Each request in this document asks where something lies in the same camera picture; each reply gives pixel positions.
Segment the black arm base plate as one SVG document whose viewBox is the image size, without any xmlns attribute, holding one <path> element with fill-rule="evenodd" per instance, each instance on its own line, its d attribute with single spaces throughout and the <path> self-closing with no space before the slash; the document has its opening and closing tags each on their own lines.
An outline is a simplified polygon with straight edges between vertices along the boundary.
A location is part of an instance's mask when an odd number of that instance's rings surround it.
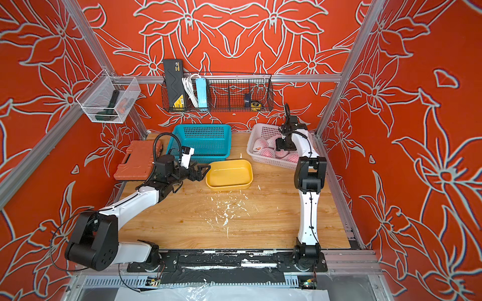
<svg viewBox="0 0 482 301">
<path fill-rule="evenodd" d="M 236 268 L 267 268 L 280 272 L 327 272 L 323 253 L 317 260 L 295 254 L 290 249 L 212 249 L 212 250 L 161 250 L 160 270 L 229 270 Z"/>
</svg>

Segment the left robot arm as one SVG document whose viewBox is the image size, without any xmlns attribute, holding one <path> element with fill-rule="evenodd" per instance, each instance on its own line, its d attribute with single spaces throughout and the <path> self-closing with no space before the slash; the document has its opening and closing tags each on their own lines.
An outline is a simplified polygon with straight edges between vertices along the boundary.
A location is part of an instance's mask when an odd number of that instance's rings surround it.
<svg viewBox="0 0 482 301">
<path fill-rule="evenodd" d="M 79 214 L 65 249 L 65 259 L 95 271 L 111 265 L 136 263 L 148 272 L 161 266 L 159 247 L 153 242 L 138 240 L 122 242 L 119 231 L 144 210 L 175 194 L 185 180 L 201 181 L 210 170 L 206 164 L 192 160 L 195 148 L 189 147 L 173 133 L 178 154 L 159 155 L 158 139 L 153 142 L 153 169 L 148 179 L 128 197 L 97 211 Z"/>
</svg>

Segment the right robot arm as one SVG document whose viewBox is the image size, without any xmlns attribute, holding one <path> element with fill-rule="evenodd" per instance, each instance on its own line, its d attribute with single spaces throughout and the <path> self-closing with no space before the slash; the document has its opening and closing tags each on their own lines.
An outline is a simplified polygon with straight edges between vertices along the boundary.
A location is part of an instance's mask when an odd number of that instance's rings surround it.
<svg viewBox="0 0 482 301">
<path fill-rule="evenodd" d="M 321 246 L 318 238 L 318 203 L 325 186 L 327 160 L 313 146 L 306 125 L 284 106 L 286 120 L 279 127 L 277 151 L 293 151 L 298 155 L 294 186 L 300 196 L 300 226 L 293 253 L 293 265 L 300 271 L 315 270 L 320 262 Z"/>
</svg>

